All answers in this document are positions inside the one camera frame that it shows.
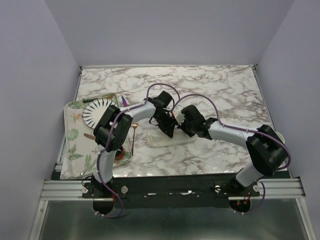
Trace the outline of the white cloth napkin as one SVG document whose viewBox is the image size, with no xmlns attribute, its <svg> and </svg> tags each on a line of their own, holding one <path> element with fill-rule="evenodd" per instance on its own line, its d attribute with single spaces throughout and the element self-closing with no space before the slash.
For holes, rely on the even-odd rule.
<svg viewBox="0 0 320 240">
<path fill-rule="evenodd" d="M 150 148 L 165 148 L 193 143 L 196 140 L 196 136 L 190 137 L 182 131 L 175 132 L 172 138 L 162 132 L 152 132 L 147 138 L 147 145 Z"/>
</svg>

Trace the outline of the rose gold fork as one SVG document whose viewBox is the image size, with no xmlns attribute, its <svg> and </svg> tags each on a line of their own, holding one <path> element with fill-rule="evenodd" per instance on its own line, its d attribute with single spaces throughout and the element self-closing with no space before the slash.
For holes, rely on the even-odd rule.
<svg viewBox="0 0 320 240">
<path fill-rule="evenodd" d="M 135 147 L 135 135 L 136 135 L 136 129 L 138 127 L 138 122 L 134 122 L 132 124 L 132 128 L 133 128 L 133 137 L 132 137 L 132 145 L 131 145 L 131 155 L 134 155 L 134 147 Z"/>
</svg>

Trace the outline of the iridescent purple utensil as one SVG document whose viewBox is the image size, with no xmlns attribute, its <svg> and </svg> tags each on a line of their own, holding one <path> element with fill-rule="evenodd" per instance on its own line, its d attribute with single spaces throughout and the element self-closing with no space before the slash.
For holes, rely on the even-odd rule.
<svg viewBox="0 0 320 240">
<path fill-rule="evenodd" d="M 128 106 L 127 101 L 123 96 L 121 96 L 121 100 L 122 100 L 123 106 L 127 107 Z"/>
</svg>

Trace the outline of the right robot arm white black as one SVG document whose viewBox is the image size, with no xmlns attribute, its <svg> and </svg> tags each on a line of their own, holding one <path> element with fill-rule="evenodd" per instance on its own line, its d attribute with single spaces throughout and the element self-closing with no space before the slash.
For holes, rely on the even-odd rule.
<svg viewBox="0 0 320 240">
<path fill-rule="evenodd" d="M 257 129 L 223 124 L 219 118 L 205 118 L 194 105 L 174 110 L 177 127 L 192 137 L 232 143 L 247 149 L 251 163 L 242 168 L 230 183 L 230 191 L 241 196 L 249 185 L 263 176 L 272 176 L 289 158 L 288 149 L 276 132 L 263 124 Z"/>
</svg>

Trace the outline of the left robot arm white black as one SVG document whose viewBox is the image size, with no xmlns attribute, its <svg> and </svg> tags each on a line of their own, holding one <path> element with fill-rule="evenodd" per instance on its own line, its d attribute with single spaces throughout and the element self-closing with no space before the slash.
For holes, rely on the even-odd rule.
<svg viewBox="0 0 320 240">
<path fill-rule="evenodd" d="M 117 150 L 125 142 L 133 123 L 141 120 L 156 120 L 157 127 L 169 138 L 174 135 L 176 120 L 167 107 L 174 104 L 173 97 L 166 91 L 159 96 L 145 98 L 141 103 L 116 107 L 109 105 L 96 125 L 93 135 L 98 145 L 97 172 L 93 174 L 97 182 L 93 191 L 101 198 L 107 197 L 111 191 L 108 183 L 113 178 L 113 164 Z"/>
</svg>

